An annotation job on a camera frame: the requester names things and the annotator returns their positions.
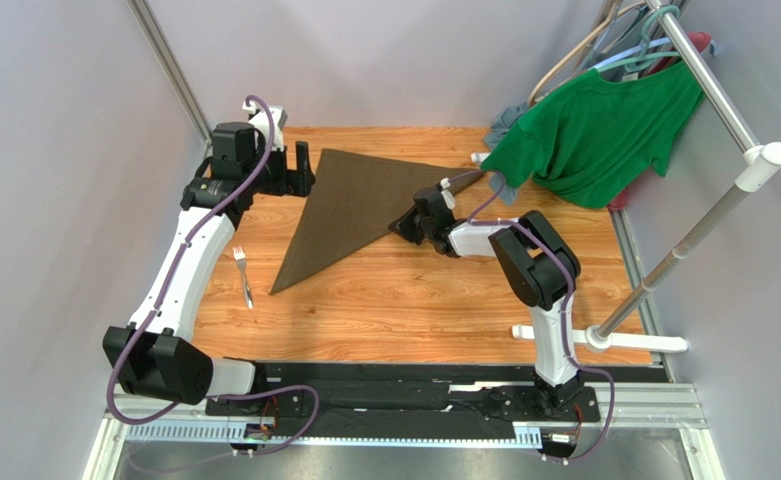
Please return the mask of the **brown cloth napkin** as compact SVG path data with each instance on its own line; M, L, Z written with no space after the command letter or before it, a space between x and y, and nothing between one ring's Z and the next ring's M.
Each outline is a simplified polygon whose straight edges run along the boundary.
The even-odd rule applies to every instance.
M482 176L473 168L324 149L270 293L279 294L389 234L420 190L447 178L457 195Z

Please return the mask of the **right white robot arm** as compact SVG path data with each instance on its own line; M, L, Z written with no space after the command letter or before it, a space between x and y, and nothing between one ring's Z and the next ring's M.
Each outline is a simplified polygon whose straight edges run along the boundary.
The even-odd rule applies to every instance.
M533 405L553 416L568 408L583 388L572 342L572 305L578 258L539 211L502 220L457 219L446 186L427 187L413 205L391 221L404 240L429 243L444 256L493 257L517 299L529 308L534 362Z

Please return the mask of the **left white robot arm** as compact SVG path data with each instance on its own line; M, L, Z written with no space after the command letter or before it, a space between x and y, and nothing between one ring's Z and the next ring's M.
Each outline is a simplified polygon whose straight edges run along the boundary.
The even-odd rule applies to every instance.
M253 362L214 359L191 339L216 262L254 196L306 197L315 183L306 143L297 143L289 168L283 125L254 117L214 128L212 153L183 190L176 233L153 286L127 326L104 335L125 393L196 405L251 391Z

